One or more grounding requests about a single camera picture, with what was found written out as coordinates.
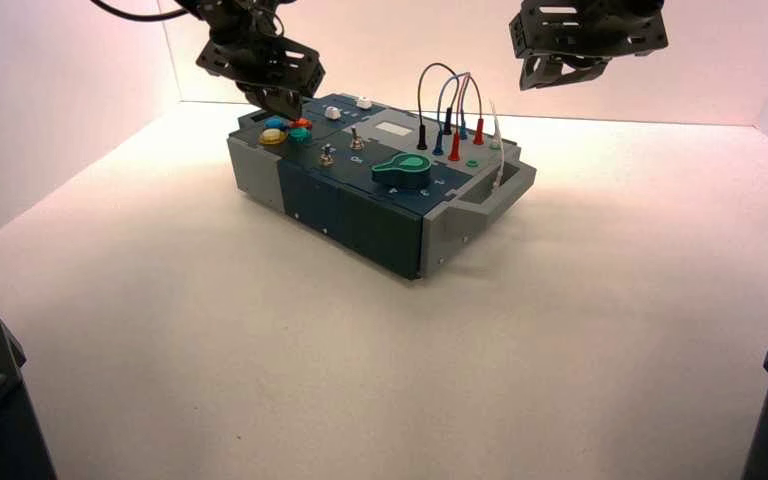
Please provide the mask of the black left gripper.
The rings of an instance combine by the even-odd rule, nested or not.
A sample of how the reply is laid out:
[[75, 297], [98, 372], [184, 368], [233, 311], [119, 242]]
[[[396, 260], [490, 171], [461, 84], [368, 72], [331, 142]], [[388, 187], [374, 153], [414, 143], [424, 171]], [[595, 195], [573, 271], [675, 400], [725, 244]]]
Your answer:
[[251, 105], [288, 120], [302, 116], [305, 97], [325, 77], [317, 51], [264, 27], [211, 28], [196, 64], [246, 89]]

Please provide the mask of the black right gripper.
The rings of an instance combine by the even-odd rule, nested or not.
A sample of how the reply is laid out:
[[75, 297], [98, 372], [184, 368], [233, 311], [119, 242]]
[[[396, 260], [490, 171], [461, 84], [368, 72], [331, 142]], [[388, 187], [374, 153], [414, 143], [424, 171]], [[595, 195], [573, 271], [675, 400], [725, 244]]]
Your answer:
[[[525, 59], [520, 90], [593, 81], [613, 57], [667, 48], [663, 7], [639, 0], [523, 1], [508, 24], [514, 54]], [[564, 66], [572, 71], [563, 74]]]

